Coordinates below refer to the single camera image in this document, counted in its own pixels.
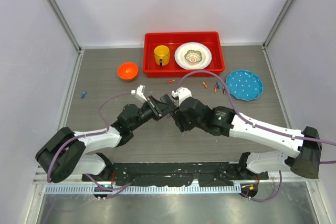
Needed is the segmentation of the black remote control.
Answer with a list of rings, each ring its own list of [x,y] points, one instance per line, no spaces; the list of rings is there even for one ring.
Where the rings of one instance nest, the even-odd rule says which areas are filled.
[[[176,108],[176,105],[174,104],[174,100],[171,99],[171,97],[168,94],[165,94],[160,97],[161,108]]]

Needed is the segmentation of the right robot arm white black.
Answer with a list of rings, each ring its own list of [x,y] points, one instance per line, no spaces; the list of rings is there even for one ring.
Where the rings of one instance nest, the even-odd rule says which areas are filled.
[[[214,136],[243,138],[274,148],[273,152],[242,153],[237,173],[242,179],[273,170],[289,170],[294,174],[317,179],[322,145],[313,127],[303,131],[278,127],[238,115],[225,106],[210,108],[198,99],[188,97],[178,102],[175,123],[181,132],[199,128]]]

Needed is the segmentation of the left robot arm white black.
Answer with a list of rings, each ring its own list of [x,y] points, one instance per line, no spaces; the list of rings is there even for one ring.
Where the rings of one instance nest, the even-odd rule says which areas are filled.
[[[36,161],[47,174],[49,183],[59,183],[70,175],[91,176],[105,182],[114,173],[111,161],[103,148],[125,145],[133,132],[149,120],[158,121],[172,113],[176,105],[166,94],[159,100],[152,96],[139,108],[135,104],[123,107],[117,120],[106,128],[90,132],[74,132],[61,128],[36,154]]]

